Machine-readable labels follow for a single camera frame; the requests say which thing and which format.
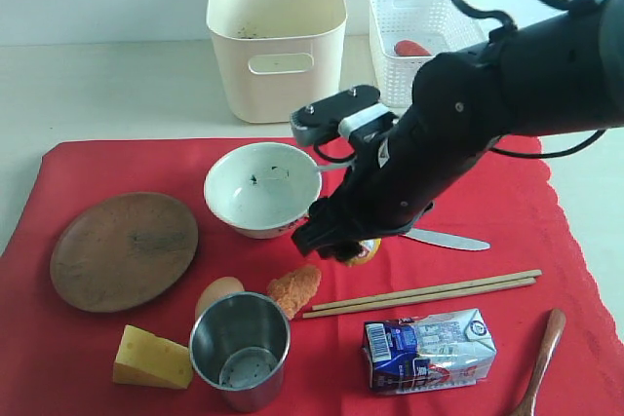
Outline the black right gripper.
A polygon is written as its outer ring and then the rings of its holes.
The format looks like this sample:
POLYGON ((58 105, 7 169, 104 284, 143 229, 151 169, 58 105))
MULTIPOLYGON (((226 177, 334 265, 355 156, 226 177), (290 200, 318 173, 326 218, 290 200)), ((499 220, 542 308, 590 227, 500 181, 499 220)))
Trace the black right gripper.
POLYGON ((433 199, 423 179, 434 147, 429 125, 372 123, 346 140, 353 156, 342 182, 292 233, 303 256, 340 261, 350 244, 404 233, 433 199))

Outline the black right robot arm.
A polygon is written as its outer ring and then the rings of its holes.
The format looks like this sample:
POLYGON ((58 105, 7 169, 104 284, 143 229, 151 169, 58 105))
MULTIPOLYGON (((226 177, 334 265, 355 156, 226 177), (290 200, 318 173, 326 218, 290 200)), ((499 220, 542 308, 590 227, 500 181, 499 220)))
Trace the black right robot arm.
POLYGON ((292 234, 302 254, 339 261, 364 240, 404 234, 507 135, 604 131, 623 123, 623 0, 573 0, 562 15, 490 43, 441 53, 394 115, 362 85, 300 108, 302 146, 353 148, 335 191, 292 234))

